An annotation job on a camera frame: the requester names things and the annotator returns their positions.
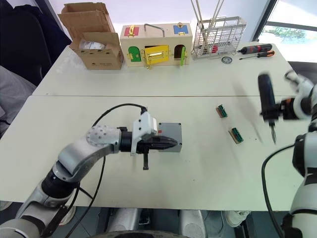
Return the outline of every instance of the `red screwdriver handle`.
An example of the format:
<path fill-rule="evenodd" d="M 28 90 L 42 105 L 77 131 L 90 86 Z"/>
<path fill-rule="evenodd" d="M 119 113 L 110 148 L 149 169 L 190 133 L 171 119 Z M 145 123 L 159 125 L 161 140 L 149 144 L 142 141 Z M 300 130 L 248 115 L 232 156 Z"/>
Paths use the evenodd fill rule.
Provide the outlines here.
<path fill-rule="evenodd" d="M 262 53 L 258 53 L 258 58 L 261 57 L 271 57 L 275 54 L 275 51 L 267 51 L 267 52 L 262 52 Z"/>

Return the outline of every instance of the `window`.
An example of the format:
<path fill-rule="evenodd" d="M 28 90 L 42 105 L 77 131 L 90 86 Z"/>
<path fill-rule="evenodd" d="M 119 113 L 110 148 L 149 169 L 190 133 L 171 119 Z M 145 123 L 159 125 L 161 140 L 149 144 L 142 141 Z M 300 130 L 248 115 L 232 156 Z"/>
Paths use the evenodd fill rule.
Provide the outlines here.
<path fill-rule="evenodd" d="M 317 1 L 272 2 L 268 21 L 255 38 L 276 44 L 288 61 L 317 62 Z"/>

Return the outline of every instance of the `cardboard box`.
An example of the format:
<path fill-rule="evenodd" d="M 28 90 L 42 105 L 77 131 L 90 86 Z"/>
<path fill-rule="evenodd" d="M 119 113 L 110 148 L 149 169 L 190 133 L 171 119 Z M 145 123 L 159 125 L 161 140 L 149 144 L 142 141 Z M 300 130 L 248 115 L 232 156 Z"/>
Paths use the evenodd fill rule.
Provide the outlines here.
<path fill-rule="evenodd" d="M 117 33 L 83 32 L 82 38 L 76 38 L 70 48 L 82 59 L 87 69 L 121 69 L 123 54 Z M 81 40 L 95 41 L 104 44 L 103 50 L 80 49 Z"/>
<path fill-rule="evenodd" d="M 115 32 L 106 5 L 102 2 L 67 3 L 58 14 L 72 40 L 83 32 Z"/>

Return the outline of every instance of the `metal handle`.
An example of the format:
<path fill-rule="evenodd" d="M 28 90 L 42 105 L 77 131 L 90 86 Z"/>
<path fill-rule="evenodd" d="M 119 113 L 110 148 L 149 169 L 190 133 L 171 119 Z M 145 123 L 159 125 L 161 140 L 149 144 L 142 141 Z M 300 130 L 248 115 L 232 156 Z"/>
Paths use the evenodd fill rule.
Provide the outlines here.
<path fill-rule="evenodd" d="M 147 31 L 146 26 L 151 26 L 151 27 L 154 27 L 154 28 L 156 28 L 156 29 L 161 30 L 161 31 L 163 32 L 163 37 L 165 37 L 165 32 L 164 32 L 164 29 L 163 29 L 163 28 L 145 23 L 145 24 L 144 24 L 144 31 L 145 31 L 145 32 Z"/>

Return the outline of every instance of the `metal wire basket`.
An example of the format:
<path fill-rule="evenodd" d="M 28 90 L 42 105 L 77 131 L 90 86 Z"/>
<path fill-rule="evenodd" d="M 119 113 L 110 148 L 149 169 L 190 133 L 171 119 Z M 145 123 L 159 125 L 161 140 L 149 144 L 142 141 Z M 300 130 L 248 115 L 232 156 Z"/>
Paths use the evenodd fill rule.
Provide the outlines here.
<path fill-rule="evenodd" d="M 246 22 L 239 16 L 219 17 L 208 26 L 211 20 L 197 23 L 194 41 L 194 57 L 213 57 L 236 52 Z"/>

